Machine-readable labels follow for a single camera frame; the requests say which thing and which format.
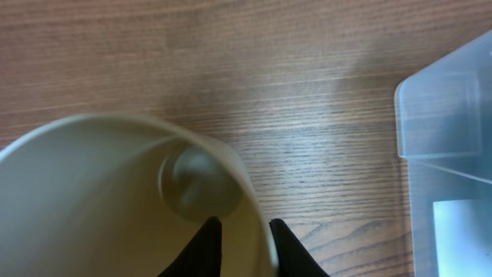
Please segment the cream tall cup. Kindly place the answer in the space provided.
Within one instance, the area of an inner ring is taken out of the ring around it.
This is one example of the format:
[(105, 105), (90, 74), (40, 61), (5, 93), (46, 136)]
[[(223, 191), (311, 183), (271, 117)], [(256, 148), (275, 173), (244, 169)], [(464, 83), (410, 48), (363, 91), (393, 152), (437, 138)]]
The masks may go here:
[(210, 217), (220, 276), (276, 276), (278, 254), (238, 154), (130, 115), (78, 115), (1, 153), (3, 276), (158, 276)]

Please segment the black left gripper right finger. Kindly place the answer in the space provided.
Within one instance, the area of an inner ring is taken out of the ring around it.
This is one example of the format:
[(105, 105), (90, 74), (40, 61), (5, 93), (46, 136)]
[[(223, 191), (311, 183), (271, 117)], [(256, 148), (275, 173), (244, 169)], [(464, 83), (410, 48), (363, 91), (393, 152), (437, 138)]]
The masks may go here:
[(282, 219), (272, 219), (269, 226), (278, 254), (280, 277), (330, 277)]

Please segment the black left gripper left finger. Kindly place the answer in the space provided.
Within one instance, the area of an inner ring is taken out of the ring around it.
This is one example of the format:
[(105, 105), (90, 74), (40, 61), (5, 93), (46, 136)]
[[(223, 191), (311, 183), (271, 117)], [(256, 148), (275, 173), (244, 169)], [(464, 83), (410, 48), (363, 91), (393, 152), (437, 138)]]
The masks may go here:
[(158, 277), (219, 277), (222, 261), (222, 225), (210, 217)]

